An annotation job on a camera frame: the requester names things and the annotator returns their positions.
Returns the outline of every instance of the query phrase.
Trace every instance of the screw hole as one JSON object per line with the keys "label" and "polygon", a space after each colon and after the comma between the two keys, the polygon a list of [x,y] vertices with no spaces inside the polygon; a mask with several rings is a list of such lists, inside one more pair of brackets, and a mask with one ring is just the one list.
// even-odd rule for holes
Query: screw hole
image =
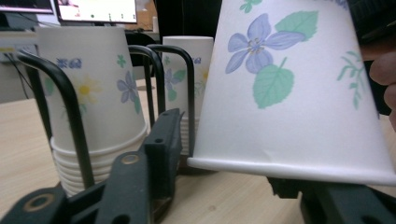
{"label": "screw hole", "polygon": [[139,157],[136,155],[127,155],[121,159],[121,162],[126,165],[134,164],[137,161],[139,161]]}
{"label": "screw hole", "polygon": [[361,218],[364,224],[381,224],[382,222],[375,217],[364,216]]}
{"label": "screw hole", "polygon": [[117,216],[113,219],[111,224],[128,224],[130,221],[129,217],[127,215],[120,215]]}
{"label": "screw hole", "polygon": [[33,199],[29,200],[23,207],[26,212],[35,212],[40,209],[47,207],[55,200],[52,194],[46,193],[35,196]]}

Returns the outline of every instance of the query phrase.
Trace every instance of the floral paper cup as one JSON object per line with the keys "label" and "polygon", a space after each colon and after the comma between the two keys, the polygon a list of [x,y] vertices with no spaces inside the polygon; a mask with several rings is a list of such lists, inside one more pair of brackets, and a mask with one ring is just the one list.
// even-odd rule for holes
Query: floral paper cup
{"label": "floral paper cup", "polygon": [[[125,33],[119,27],[37,28],[39,55],[57,64],[78,96],[89,151],[128,142],[146,128]],[[74,151],[64,102],[42,76],[54,145]]]}
{"label": "floral paper cup", "polygon": [[347,1],[223,1],[189,165],[396,185]]}
{"label": "floral paper cup", "polygon": [[[194,114],[195,120],[201,116],[206,81],[213,51],[213,37],[193,35],[172,35],[163,38],[165,46],[176,46],[190,54],[194,65]],[[177,54],[163,54],[163,69],[165,71],[166,109],[179,108],[185,112],[183,120],[188,127],[189,101],[187,88],[187,65]],[[181,135],[183,141],[189,141],[189,135]],[[190,148],[183,145],[182,155],[189,155]]]}

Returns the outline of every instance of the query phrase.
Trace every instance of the wooden table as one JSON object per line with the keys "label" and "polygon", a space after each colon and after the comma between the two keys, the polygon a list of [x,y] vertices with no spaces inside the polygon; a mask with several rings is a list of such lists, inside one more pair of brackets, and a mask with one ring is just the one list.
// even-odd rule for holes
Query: wooden table
{"label": "wooden table", "polygon": [[[144,103],[145,92],[140,93]],[[396,161],[395,132],[388,118],[380,121]],[[1,218],[24,195],[59,182],[34,100],[0,105],[0,151]],[[376,189],[396,196],[396,188]],[[217,172],[178,176],[176,197],[163,223],[304,222],[299,200],[274,196],[265,177]]]}

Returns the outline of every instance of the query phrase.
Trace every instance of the finger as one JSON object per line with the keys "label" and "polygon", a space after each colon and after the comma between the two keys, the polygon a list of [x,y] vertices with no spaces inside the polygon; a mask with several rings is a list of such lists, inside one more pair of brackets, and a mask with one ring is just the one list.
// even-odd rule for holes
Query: finger
{"label": "finger", "polygon": [[384,101],[390,109],[396,110],[396,85],[387,87],[384,93]]}
{"label": "finger", "polygon": [[396,112],[395,111],[390,112],[389,121],[390,121],[390,124],[393,127],[393,131],[396,132]]}
{"label": "finger", "polygon": [[384,86],[396,83],[396,51],[378,57],[371,65],[370,77]]}

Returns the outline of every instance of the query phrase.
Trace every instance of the purple flower print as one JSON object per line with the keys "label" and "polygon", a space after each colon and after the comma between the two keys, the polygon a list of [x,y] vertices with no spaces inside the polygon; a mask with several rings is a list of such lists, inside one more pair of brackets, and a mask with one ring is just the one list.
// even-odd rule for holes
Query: purple flower print
{"label": "purple flower print", "polygon": [[137,87],[131,73],[128,71],[125,75],[125,81],[118,80],[117,87],[122,91],[121,102],[124,104],[128,100],[134,102],[137,99]]}
{"label": "purple flower print", "polygon": [[183,78],[180,78],[178,76],[173,76],[172,69],[168,69],[165,72],[164,76],[165,76],[165,87],[169,91],[173,89],[173,85],[175,85],[183,80]]}
{"label": "purple flower print", "polygon": [[228,51],[235,52],[226,67],[230,74],[241,66],[245,58],[246,68],[250,73],[257,74],[265,66],[273,63],[273,57],[267,50],[288,49],[305,39],[299,32],[279,31],[271,35],[268,15],[262,14],[248,27],[247,36],[234,34],[228,43]]}
{"label": "purple flower print", "polygon": [[174,85],[184,80],[186,77],[186,70],[178,70],[172,74],[172,69],[165,72],[165,87],[168,90],[168,100],[175,101],[177,92],[174,90]]}

